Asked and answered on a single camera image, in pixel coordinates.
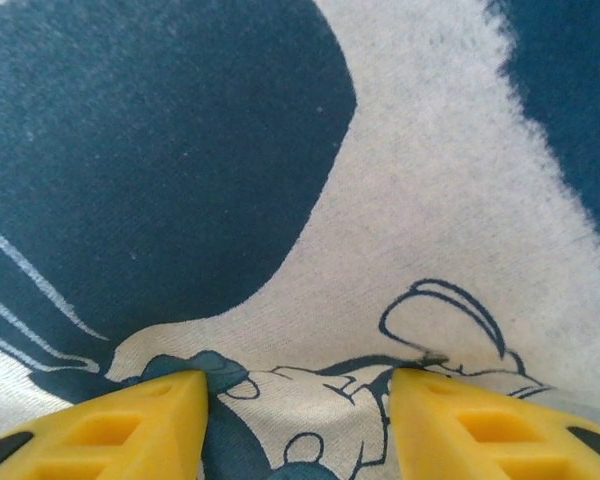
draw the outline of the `cartoon character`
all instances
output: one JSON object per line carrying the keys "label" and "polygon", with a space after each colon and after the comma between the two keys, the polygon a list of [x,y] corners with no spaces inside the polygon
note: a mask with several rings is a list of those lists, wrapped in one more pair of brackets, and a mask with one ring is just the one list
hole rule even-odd
{"label": "cartoon character", "polygon": [[[383,466],[395,367],[488,378],[520,397],[547,388],[477,299],[431,279],[378,328],[370,319],[400,355],[247,371],[214,337],[112,373],[117,350],[157,325],[193,321],[202,343],[205,328],[225,332],[219,316],[261,291],[302,232],[356,98],[310,1],[78,3],[0,6],[0,349],[38,386],[79,402],[204,370],[210,480]],[[450,329],[462,341],[447,359]],[[293,405],[272,424],[281,398]]]}
{"label": "cartoon character", "polygon": [[[423,308],[438,310],[431,315],[439,321],[419,320]],[[159,355],[141,375],[122,379],[120,385],[187,368],[207,372],[206,479],[353,479],[363,469],[390,468],[385,463],[391,441],[387,400],[396,367],[462,377],[518,398],[550,388],[528,374],[489,311],[450,282],[413,283],[387,306],[378,329],[403,345],[402,357],[371,355],[319,370],[279,366],[248,372],[215,351],[188,359]],[[444,330],[454,335],[443,335]],[[457,355],[451,359],[437,353],[452,350]]]}

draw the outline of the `cartoon hand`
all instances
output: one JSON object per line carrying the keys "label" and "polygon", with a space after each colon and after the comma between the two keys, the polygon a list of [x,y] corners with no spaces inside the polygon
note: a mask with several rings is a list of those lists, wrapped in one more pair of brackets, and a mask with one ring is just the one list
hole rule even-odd
{"label": "cartoon hand", "polygon": [[522,359],[507,348],[489,311],[467,291],[444,280],[415,282],[385,310],[380,330],[405,346],[437,350],[451,359],[429,370],[464,377],[489,375],[507,393],[542,385],[527,375]]}
{"label": "cartoon hand", "polygon": [[[377,377],[369,373],[370,380]],[[274,475],[326,468],[337,478],[351,478],[361,466],[381,461],[386,447],[377,441],[386,439],[380,400],[359,383],[365,375],[355,376],[358,381],[281,367],[252,372],[218,398],[254,433]],[[283,413],[272,418],[271,411]]]}

